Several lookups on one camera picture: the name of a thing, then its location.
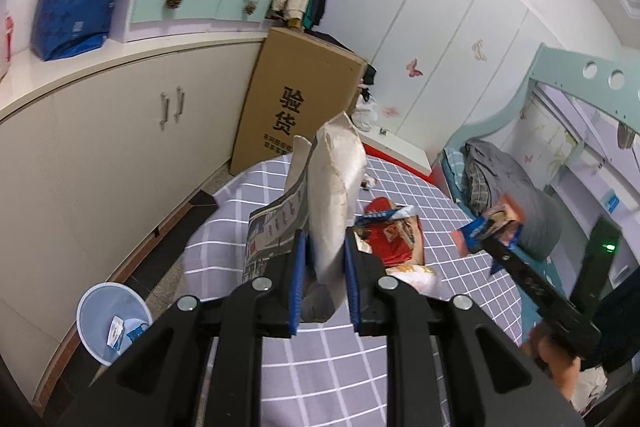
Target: gray blanket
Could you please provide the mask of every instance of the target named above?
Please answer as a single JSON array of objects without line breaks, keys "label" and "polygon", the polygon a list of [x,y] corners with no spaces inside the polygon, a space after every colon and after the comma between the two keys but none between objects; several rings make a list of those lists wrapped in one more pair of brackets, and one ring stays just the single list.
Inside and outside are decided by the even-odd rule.
[{"label": "gray blanket", "polygon": [[489,206],[505,193],[519,204],[526,216],[519,244],[534,259],[546,259],[562,232],[556,201],[535,188],[520,164],[492,143],[479,139],[467,141],[466,161],[475,163],[484,174]]}]

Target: checkered bedsheet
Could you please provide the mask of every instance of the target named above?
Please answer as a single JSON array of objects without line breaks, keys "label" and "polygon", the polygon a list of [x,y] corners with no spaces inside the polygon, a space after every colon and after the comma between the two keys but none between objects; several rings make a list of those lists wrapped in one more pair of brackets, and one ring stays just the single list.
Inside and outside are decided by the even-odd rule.
[{"label": "checkered bedsheet", "polygon": [[[249,214],[283,194],[290,156],[262,162],[216,194],[219,209],[191,237],[184,255],[189,290],[203,300],[226,296],[241,281]],[[361,190],[358,209],[386,196],[414,204],[423,229],[426,264],[439,272],[443,299],[469,295],[520,343],[520,296],[504,271],[488,279],[491,258],[460,259],[449,232],[469,222],[433,185],[393,163],[368,158],[379,180]],[[449,411],[436,353],[442,414]],[[325,324],[302,324],[291,340],[265,339],[262,354],[262,422],[271,427],[383,427],[386,413],[386,345],[353,332],[346,304]]]}]

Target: white wardrobe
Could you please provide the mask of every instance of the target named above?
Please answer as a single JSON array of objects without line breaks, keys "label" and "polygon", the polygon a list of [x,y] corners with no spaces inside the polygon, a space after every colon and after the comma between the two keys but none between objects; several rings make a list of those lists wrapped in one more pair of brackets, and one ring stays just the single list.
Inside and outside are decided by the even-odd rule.
[{"label": "white wardrobe", "polygon": [[540,42],[520,0],[339,0],[321,30],[378,70],[378,124],[433,160],[463,123],[506,105]]}]

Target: blue bag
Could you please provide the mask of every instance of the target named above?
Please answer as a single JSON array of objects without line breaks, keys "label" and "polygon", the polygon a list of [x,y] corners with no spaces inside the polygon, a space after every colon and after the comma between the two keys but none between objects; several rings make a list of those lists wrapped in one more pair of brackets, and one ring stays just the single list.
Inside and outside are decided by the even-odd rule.
[{"label": "blue bag", "polygon": [[38,0],[31,49],[42,60],[100,48],[109,35],[115,0]]}]

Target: white trash can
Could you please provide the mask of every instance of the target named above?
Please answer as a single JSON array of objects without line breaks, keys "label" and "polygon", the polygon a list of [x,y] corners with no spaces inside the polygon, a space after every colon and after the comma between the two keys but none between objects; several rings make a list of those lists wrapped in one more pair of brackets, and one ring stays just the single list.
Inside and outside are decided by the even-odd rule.
[{"label": "white trash can", "polygon": [[[124,337],[118,353],[107,346],[111,321],[117,315],[124,320]],[[151,312],[145,301],[131,288],[116,282],[104,282],[87,290],[76,313],[78,335],[95,360],[111,365],[131,345],[129,331],[146,323],[151,325]]]}]

